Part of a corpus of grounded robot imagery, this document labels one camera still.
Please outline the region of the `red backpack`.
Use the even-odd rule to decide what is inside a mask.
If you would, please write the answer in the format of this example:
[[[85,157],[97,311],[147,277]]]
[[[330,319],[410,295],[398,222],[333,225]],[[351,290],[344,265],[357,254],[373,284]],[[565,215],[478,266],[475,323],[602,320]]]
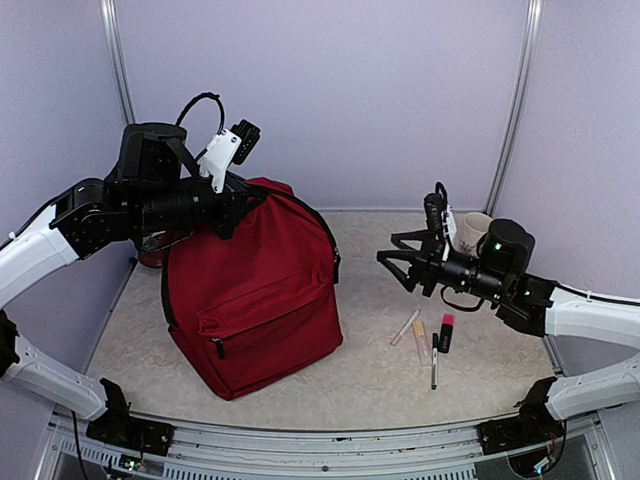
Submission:
[[[224,400],[302,370],[343,342],[331,229],[290,185],[249,183],[266,198],[233,236],[197,230],[170,248],[161,276],[171,338]]]

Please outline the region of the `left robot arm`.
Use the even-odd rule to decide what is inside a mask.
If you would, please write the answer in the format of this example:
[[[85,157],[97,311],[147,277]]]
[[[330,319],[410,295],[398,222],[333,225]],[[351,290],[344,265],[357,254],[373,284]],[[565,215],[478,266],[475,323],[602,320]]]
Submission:
[[[244,162],[260,133],[242,120],[221,129],[203,154],[193,156],[179,125],[126,126],[119,159],[106,178],[84,179],[49,200],[2,244],[1,304],[114,242],[130,240],[139,252],[151,253],[173,244],[153,246],[152,237],[174,232],[182,241],[199,226],[230,238],[263,196],[228,168]],[[118,384],[90,378],[42,353],[6,315],[1,379],[87,420],[92,439],[156,455],[168,451],[172,425],[133,416]]]

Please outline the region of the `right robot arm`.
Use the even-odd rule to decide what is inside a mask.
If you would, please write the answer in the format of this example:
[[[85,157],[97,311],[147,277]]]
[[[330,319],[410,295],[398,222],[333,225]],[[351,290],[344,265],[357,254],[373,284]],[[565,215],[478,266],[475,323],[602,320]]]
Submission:
[[[534,237],[513,220],[495,219],[475,256],[446,251],[441,229],[392,235],[393,249],[377,253],[407,291],[429,297],[452,289],[490,303],[513,330],[535,337],[580,337],[639,347],[639,303],[593,294],[527,273]],[[535,442],[552,421],[637,401],[639,358],[576,376],[549,377],[529,390],[511,426],[523,444]]]

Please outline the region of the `pink black highlighter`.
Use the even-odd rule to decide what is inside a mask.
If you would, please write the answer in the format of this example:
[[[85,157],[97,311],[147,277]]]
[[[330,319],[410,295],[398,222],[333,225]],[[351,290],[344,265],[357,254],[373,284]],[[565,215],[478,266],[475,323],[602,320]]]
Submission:
[[[447,354],[450,350],[455,316],[453,314],[445,314],[442,318],[438,350],[440,353]]]

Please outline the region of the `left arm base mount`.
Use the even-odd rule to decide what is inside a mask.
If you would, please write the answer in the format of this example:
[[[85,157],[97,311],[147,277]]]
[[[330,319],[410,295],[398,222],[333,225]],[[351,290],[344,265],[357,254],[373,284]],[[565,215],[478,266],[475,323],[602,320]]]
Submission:
[[[174,432],[174,427],[168,423],[105,413],[89,422],[86,436],[107,445],[143,454],[166,456]]]

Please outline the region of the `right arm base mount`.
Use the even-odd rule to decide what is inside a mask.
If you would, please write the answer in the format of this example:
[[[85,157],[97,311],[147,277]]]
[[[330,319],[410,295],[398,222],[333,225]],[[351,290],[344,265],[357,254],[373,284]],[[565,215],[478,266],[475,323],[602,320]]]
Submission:
[[[516,450],[543,443],[565,433],[563,422],[514,416],[489,420],[477,426],[484,455]]]

